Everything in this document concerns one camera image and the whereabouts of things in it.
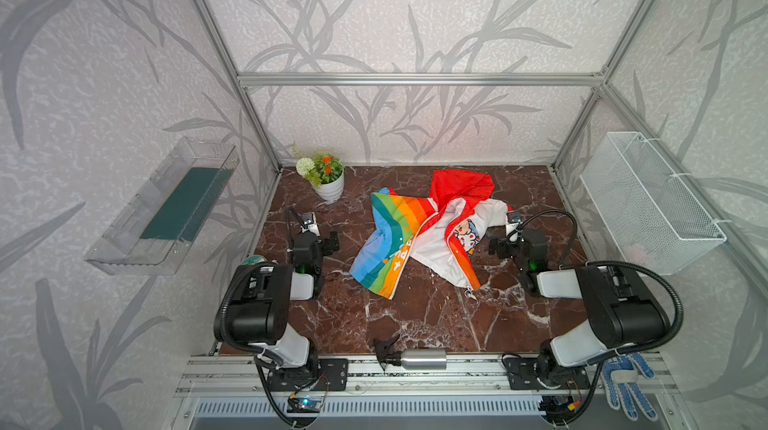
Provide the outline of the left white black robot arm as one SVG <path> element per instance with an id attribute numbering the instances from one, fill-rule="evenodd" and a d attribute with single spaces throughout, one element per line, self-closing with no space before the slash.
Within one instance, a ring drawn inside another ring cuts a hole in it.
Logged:
<path id="1" fill-rule="evenodd" d="M 216 340 L 252 354 L 263 369 L 315 378 L 317 350 L 289 324 L 289 310 L 293 301 L 319 297 L 323 260 L 339 249 L 337 231 L 327 238 L 305 231 L 290 241 L 289 262 L 241 264 L 214 319 Z"/>

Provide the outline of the rainbow striped kids jacket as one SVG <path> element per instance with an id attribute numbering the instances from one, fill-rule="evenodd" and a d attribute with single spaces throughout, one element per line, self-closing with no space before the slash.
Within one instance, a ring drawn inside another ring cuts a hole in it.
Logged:
<path id="1" fill-rule="evenodd" d="M 476 290 L 470 257 L 491 227 L 504 227 L 512 207 L 492 197 L 488 174 L 462 169 L 432 174 L 429 196 L 410 197 L 384 188 L 371 194 L 375 230 L 350 274 L 374 294 L 394 297 L 410 259 L 450 284 Z"/>

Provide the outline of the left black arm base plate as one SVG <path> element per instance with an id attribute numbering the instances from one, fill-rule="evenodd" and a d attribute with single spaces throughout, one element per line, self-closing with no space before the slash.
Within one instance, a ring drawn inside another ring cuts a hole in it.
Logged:
<path id="1" fill-rule="evenodd" d="M 348 376 L 348 359 L 319 358 L 302 367 L 270 371 L 267 385 L 271 391 L 341 392 L 346 389 Z"/>

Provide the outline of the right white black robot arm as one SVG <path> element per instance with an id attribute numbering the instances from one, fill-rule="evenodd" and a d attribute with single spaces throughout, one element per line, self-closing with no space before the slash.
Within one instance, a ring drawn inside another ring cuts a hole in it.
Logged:
<path id="1" fill-rule="evenodd" d="M 579 300 L 584 306 L 585 321 L 540 345 L 536 370 L 542 378 L 655 349 L 682 328 L 680 296 L 666 279 L 643 266 L 604 260 L 551 269 L 548 242 L 536 230 L 493 237 L 488 253 L 513 259 L 528 293 Z"/>

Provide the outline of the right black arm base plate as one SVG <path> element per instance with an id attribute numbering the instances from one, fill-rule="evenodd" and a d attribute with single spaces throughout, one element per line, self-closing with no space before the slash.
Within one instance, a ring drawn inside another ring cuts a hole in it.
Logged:
<path id="1" fill-rule="evenodd" d="M 565 368 L 547 358 L 505 353 L 501 364 L 511 390 L 586 391 L 591 385 L 584 367 Z"/>

